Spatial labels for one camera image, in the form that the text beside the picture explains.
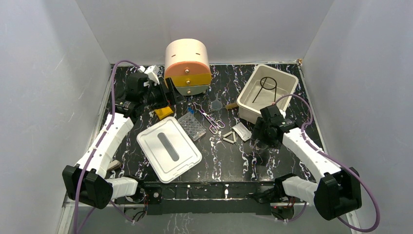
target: white box lid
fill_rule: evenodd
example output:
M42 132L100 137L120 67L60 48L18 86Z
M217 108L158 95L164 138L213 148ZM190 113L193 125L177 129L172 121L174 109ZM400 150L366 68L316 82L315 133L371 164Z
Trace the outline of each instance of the white box lid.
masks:
M173 117L142 131L136 140L163 183L170 183L202 160L201 152Z

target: yellow block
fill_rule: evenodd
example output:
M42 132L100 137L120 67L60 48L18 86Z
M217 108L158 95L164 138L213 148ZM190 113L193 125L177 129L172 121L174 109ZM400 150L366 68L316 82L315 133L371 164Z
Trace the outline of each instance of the yellow block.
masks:
M211 73L170 77L176 87L211 84Z
M159 120L167 117L168 115L172 114L173 111L170 107L164 107L162 109L155 110L156 115L158 116Z

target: gray wall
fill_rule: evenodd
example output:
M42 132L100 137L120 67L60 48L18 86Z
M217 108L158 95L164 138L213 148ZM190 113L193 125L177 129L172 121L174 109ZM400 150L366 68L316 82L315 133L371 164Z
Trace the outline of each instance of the gray wall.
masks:
M211 63L303 58L333 0L78 0L109 62L164 64L167 45L202 41Z
M295 206L298 214L302 206ZM79 209L83 220L89 208ZM149 215L132 225L113 207L95 210L82 229L85 234L350 234L337 219L326 221L314 207L307 207L298 220L288 224L272 216L255 214L164 214Z
M1 233L56 231L109 71L74 0L1 1Z
M337 0L304 57L328 152L354 166L382 211L377 233L412 233L413 2ZM364 194L362 227L374 222Z

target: yellow sponge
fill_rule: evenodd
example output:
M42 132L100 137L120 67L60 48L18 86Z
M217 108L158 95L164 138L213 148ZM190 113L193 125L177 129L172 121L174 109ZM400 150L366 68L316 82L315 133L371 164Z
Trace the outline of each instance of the yellow sponge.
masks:
M159 120L162 120L163 118L165 118L168 115L172 114L173 111L170 107L167 106L165 108L155 110L155 113L158 116Z

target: yellow stripe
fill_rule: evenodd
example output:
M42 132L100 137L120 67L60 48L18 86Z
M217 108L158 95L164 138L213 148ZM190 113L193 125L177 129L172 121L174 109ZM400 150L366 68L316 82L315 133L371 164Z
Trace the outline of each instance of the yellow stripe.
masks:
M211 73L170 77L176 87L211 84Z

